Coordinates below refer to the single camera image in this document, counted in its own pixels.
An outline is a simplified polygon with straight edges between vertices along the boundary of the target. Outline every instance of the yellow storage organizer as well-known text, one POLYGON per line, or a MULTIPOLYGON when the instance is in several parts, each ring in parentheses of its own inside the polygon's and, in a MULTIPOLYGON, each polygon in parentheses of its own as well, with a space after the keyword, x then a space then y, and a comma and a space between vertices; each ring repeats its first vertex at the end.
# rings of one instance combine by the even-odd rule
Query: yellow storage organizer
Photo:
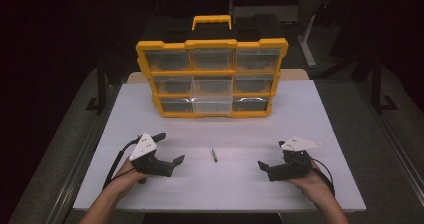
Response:
POLYGON ((163 117, 266 117, 287 53, 277 18, 156 17, 136 46, 163 117))

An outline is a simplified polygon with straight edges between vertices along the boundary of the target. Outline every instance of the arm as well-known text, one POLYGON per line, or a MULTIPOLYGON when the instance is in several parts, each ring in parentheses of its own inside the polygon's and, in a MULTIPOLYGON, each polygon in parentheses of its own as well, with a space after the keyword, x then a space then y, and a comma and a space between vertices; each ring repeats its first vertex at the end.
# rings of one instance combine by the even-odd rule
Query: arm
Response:
MULTIPOLYGON (((315 162, 312 162, 314 168, 317 168, 315 162)), ((294 184, 301 189, 306 197, 311 200, 320 210, 327 224, 348 224, 342 208, 334 198, 327 184, 321 178, 310 171, 308 175, 302 178, 290 179, 287 182, 294 184)))
POLYGON ((129 172, 114 179, 103 189, 80 221, 80 224, 108 223, 119 201, 128 194, 140 179, 147 177, 146 174, 135 171, 128 159, 125 160, 116 176, 127 171, 129 172))

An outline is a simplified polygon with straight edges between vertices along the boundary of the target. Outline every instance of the white table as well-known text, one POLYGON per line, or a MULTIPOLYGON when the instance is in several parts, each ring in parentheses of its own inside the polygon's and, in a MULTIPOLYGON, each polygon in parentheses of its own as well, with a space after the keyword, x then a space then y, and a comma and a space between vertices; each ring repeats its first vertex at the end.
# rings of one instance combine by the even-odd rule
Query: white table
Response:
MULTIPOLYGON (((296 187, 270 182, 257 164, 283 163, 278 141, 296 135, 319 141, 308 153, 324 162, 336 198, 347 211, 365 210, 313 81, 282 81, 267 118, 162 118, 148 84, 124 84, 82 183, 75 209, 88 209, 124 145, 143 132, 167 133, 156 157, 171 162, 185 154, 173 176, 150 177, 136 186, 118 209, 145 212, 296 212, 315 207, 296 187), (212 160, 213 147, 218 162, 212 160)), ((133 147, 128 148, 129 156, 133 147)))

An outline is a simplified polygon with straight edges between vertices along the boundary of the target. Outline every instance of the carrying handle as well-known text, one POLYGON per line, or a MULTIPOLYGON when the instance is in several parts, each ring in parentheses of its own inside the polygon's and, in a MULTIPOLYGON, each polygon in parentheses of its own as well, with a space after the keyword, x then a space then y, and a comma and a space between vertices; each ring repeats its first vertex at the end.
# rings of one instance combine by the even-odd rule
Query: carrying handle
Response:
POLYGON ((230 15, 217 15, 217 16, 195 16, 193 19, 193 26, 191 30, 196 28, 197 23, 228 23, 228 28, 231 30, 231 16, 230 15))

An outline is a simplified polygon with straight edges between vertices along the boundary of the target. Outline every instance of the plastic drawer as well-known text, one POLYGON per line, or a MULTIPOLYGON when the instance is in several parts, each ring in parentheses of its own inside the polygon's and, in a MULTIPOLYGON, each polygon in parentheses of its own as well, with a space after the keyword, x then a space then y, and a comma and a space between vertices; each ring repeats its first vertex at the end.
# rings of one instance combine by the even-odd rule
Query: plastic drawer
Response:
POLYGON ((191 97, 231 96, 233 80, 231 76, 194 76, 190 91, 191 97))
POLYGON ((232 69, 233 49, 201 48, 190 50, 193 69, 199 70, 229 70, 232 69))
POLYGON ((191 76, 153 77, 159 94, 188 94, 191 90, 191 76))
POLYGON ((234 111, 265 111, 268 105, 267 97, 235 97, 234 111))
POLYGON ((280 49, 237 49, 237 71, 275 71, 280 49))
POLYGON ((161 98, 164 112, 193 112, 189 98, 161 98))
POLYGON ((189 70, 186 50, 146 50, 144 51, 152 71, 189 70))
POLYGON ((232 111, 232 97, 191 98, 193 112, 204 114, 227 114, 232 111))
POLYGON ((234 92, 270 92, 274 75, 236 75, 234 92))

